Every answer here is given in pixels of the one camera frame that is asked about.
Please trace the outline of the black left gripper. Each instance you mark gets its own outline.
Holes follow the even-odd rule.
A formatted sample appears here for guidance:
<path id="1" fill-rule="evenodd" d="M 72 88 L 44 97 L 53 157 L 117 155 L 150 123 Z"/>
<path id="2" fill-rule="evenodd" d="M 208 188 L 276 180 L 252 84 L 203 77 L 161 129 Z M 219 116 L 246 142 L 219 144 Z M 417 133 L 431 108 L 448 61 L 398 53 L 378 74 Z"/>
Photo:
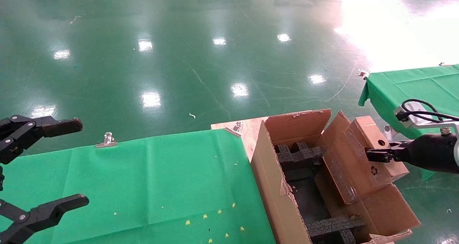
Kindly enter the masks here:
<path id="1" fill-rule="evenodd" d="M 78 118 L 56 120 L 51 116 L 28 118 L 11 116 L 0 121 L 0 162 L 9 164 L 43 137 L 51 138 L 80 132 L 82 121 Z M 3 190 L 3 167 L 0 166 L 0 191 Z M 1 216 L 12 224 L 0 233 L 2 244 L 23 244 L 33 234 L 59 224 L 70 210 L 85 207 L 90 200 L 85 195 L 72 195 L 47 202 L 29 211 L 1 200 Z"/>

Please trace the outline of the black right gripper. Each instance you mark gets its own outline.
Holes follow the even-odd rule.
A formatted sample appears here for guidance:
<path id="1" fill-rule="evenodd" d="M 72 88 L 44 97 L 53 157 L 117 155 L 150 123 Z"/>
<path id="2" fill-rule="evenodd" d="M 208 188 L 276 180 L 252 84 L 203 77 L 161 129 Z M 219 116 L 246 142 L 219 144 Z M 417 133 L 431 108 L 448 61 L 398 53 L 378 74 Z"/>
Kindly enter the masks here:
<path id="1" fill-rule="evenodd" d="M 388 149 L 366 149 L 366 157 L 372 162 L 389 163 L 395 159 L 433 172 L 457 173 L 456 142 L 454 134 L 423 134 L 414 140 L 389 142 Z"/>

